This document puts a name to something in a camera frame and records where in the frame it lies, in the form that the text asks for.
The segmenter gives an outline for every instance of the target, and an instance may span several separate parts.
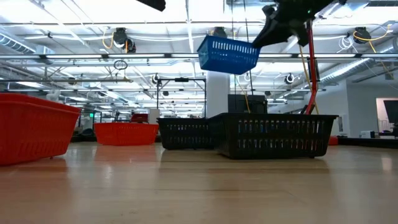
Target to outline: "blue plastic basket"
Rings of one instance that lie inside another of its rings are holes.
[[[208,35],[198,54],[203,70],[241,75],[257,65],[260,49],[248,42]]]

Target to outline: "plastic basket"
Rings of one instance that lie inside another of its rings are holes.
[[[165,149],[213,149],[209,126],[200,118],[158,118]]]
[[[97,142],[108,146],[141,146],[155,142],[157,124],[96,123]]]
[[[232,159],[326,154],[334,115],[231,114],[209,119],[215,149]]]
[[[0,165],[65,154],[80,109],[16,93],[0,93]]]
[[[198,49],[201,69],[237,75],[254,68],[259,54],[251,43],[210,35]]]

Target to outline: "floor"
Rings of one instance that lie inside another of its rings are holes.
[[[231,161],[161,145],[71,144],[0,167],[0,223],[398,223],[398,150]]]

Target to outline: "black basket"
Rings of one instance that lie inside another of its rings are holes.
[[[334,115],[222,113],[209,119],[215,149],[232,159],[324,156]]]
[[[165,149],[213,149],[206,119],[158,118]]]

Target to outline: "red plastic basket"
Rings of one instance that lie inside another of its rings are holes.
[[[0,93],[0,165],[65,154],[80,109],[16,93]]]
[[[141,146],[155,142],[157,124],[96,123],[97,142],[109,146]]]

